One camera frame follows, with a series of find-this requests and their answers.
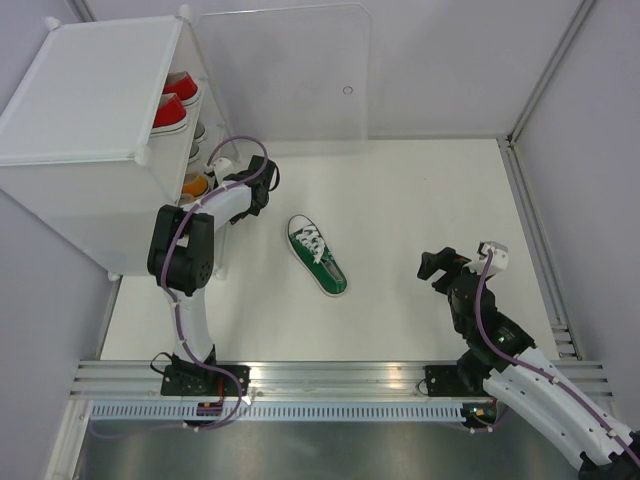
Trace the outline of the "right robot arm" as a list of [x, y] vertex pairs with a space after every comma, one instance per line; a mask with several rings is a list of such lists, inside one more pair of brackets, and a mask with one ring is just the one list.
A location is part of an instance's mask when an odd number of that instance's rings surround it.
[[445, 295], [454, 330], [468, 346], [456, 381], [469, 394], [489, 394], [526, 420], [581, 479], [636, 479], [639, 434], [605, 412], [502, 313], [487, 282], [506, 270], [507, 247], [482, 242], [471, 259], [451, 247], [421, 255], [417, 277]]

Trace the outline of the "orange sneaker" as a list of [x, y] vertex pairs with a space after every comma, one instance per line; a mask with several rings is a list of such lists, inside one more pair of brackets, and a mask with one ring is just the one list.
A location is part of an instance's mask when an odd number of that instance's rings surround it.
[[182, 205], [190, 204], [190, 203], [193, 203], [195, 200], [196, 200], [195, 196], [193, 196], [191, 194], [183, 193], [180, 196], [180, 199], [178, 201], [178, 205], [182, 206]]
[[201, 173], [187, 173], [184, 177], [182, 195], [201, 197], [209, 192], [209, 182], [205, 175]]

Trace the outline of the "transparent cabinet door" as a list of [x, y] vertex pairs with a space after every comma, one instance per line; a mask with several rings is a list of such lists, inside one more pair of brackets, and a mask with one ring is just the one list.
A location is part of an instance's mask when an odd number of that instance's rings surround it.
[[346, 3], [204, 14], [195, 33], [232, 133], [286, 154], [341, 153], [368, 137], [371, 26]]

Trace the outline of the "red sneaker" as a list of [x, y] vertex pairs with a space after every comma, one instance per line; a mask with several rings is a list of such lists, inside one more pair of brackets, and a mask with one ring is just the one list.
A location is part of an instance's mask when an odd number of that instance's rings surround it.
[[163, 94], [160, 98], [151, 128], [151, 136], [178, 133], [187, 126], [186, 109], [175, 93]]
[[172, 72], [166, 77], [163, 94], [175, 94], [185, 107], [195, 104], [201, 90], [187, 71]]

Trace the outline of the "green sneaker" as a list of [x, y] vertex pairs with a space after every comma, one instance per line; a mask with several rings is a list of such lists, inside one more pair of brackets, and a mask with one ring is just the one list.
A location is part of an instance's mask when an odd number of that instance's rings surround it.
[[346, 275], [320, 229], [309, 217], [292, 216], [286, 225], [286, 239], [293, 255], [324, 294], [338, 297], [347, 291]]

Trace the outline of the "grey sneaker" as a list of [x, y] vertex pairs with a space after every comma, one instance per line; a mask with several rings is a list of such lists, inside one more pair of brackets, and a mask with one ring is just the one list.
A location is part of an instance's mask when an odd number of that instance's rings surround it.
[[199, 143], [196, 141], [193, 141], [191, 144], [191, 149], [189, 152], [189, 159], [188, 159], [188, 163], [189, 164], [193, 164], [195, 162], [197, 162], [200, 158], [200, 146]]
[[204, 124], [198, 120], [196, 122], [196, 127], [194, 130], [194, 141], [196, 143], [201, 143], [207, 138], [207, 129]]

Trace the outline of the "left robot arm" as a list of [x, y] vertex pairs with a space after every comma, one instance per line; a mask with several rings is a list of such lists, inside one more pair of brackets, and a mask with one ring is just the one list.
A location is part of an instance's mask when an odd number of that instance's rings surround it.
[[217, 361], [207, 322], [205, 287], [214, 273], [218, 230], [257, 216], [279, 181], [272, 160], [253, 156], [247, 169], [228, 175], [217, 189], [196, 202], [166, 205], [158, 211], [147, 269], [168, 298], [175, 334], [170, 363], [163, 372], [163, 396], [246, 394], [250, 368]]

